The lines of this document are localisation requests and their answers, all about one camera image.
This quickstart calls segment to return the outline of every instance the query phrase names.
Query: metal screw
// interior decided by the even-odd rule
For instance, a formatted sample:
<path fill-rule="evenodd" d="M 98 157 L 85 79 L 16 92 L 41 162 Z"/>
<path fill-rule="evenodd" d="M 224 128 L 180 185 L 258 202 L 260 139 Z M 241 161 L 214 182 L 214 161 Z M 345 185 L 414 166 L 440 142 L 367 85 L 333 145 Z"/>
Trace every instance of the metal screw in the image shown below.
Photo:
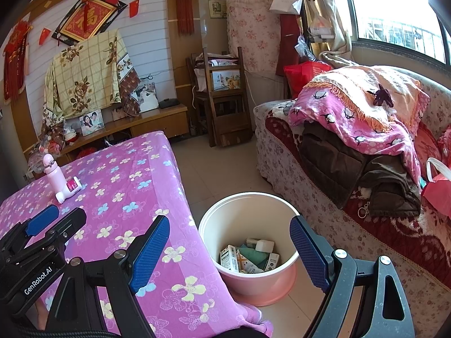
<path fill-rule="evenodd" d="M 381 256 L 381 262 L 382 262 L 382 264 L 389 265 L 392 261 L 386 255 L 382 255 Z"/>
<path fill-rule="evenodd" d="M 337 249 L 335 250 L 335 255 L 340 259 L 344 259 L 348 256 L 348 253 L 346 253 L 343 249 Z"/>
<path fill-rule="evenodd" d="M 76 265 L 79 265 L 82 262 L 82 260 L 78 257 L 72 258 L 70 260 L 70 265 L 75 267 Z"/>
<path fill-rule="evenodd" d="M 116 251 L 114 252 L 114 257 L 115 257 L 116 259 L 122 259 L 123 257 L 125 257 L 125 253 L 126 253 L 126 251 L 125 251 L 124 249 L 116 250 Z"/>

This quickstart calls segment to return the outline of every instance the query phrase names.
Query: blue gripper pad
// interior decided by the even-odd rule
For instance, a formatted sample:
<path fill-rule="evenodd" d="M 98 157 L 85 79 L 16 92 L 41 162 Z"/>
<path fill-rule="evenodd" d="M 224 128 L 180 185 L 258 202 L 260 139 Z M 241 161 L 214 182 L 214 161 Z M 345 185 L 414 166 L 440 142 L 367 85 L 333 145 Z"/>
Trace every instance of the blue gripper pad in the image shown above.
<path fill-rule="evenodd" d="M 44 211 L 38 213 L 28 223 L 25 233 L 27 236 L 37 236 L 42 230 L 49 226 L 59 216 L 58 207 L 54 204 L 48 206 Z"/>
<path fill-rule="evenodd" d="M 133 293 L 138 292 L 141 287 L 146 286 L 149 282 L 156 263 L 169 239 L 169 231 L 169 220 L 164 217 L 136 258 L 133 266 L 133 277 L 129 283 Z"/>
<path fill-rule="evenodd" d="M 327 293 L 330 288 L 328 265 L 295 217 L 289 224 L 289 235 L 313 284 Z"/>

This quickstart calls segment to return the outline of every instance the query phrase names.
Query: window sill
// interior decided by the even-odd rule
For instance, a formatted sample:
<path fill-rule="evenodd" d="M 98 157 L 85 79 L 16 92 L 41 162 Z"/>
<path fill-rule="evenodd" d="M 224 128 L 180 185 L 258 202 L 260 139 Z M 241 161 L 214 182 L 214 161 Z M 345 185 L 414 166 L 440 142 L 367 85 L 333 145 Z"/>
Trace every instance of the window sill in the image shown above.
<path fill-rule="evenodd" d="M 353 47 L 362 47 L 362 48 L 370 48 L 376 49 L 383 52 L 390 52 L 396 54 L 398 56 L 410 58 L 415 61 L 420 61 L 421 63 L 445 74 L 450 75 L 451 70 L 442 62 L 429 57 L 423 53 L 414 51 L 413 49 L 409 49 L 406 47 L 401 47 L 397 45 L 393 45 L 387 42 L 376 42 L 369 39 L 360 38 L 358 41 L 352 41 Z"/>

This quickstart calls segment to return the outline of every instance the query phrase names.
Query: orange fringed towel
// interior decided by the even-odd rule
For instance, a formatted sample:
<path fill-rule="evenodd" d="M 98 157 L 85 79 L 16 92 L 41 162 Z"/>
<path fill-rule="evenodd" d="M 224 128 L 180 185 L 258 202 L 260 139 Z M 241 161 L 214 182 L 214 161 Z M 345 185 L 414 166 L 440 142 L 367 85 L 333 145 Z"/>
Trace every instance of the orange fringed towel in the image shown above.
<path fill-rule="evenodd" d="M 421 91 L 421 84 L 410 76 L 387 66 L 349 66 L 318 75 L 305 87 L 328 87 L 358 118 L 376 130 L 390 129 L 391 115 L 384 107 L 373 105 L 374 96 L 381 84 L 390 93 L 396 117 L 411 128 Z"/>

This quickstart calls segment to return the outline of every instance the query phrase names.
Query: window frame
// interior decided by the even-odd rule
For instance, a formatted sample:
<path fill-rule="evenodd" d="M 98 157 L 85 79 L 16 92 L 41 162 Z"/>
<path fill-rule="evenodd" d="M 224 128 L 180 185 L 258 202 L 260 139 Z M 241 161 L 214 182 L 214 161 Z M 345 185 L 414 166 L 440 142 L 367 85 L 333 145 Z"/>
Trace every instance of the window frame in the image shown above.
<path fill-rule="evenodd" d="M 389 48 L 389 51 L 398 51 L 398 53 L 404 53 L 404 55 L 407 56 L 414 56 L 421 58 L 423 60 L 428 61 L 431 64 L 439 65 L 440 68 L 445 68 L 447 71 L 451 71 L 451 53 L 450 53 L 450 45 L 448 44 L 448 39 L 446 37 L 446 28 L 444 24 L 441 22 L 438 14 L 435 12 L 440 32 L 441 32 L 441 40 L 443 42 L 443 48 L 445 51 L 445 63 L 437 60 L 434 57 L 428 56 L 427 54 L 421 53 L 416 51 L 415 49 L 404 47 L 401 45 L 396 45 L 393 43 L 385 42 L 385 41 L 378 41 L 375 39 L 367 39 L 367 38 L 360 38 L 359 37 L 359 26 L 357 24 L 357 15 L 355 12 L 355 4 L 354 0 L 348 0 L 348 7 L 349 7 L 349 15 L 351 18 L 351 27 L 352 27 L 352 41 L 357 43 L 362 43 L 365 46 L 374 46 L 376 48 Z"/>

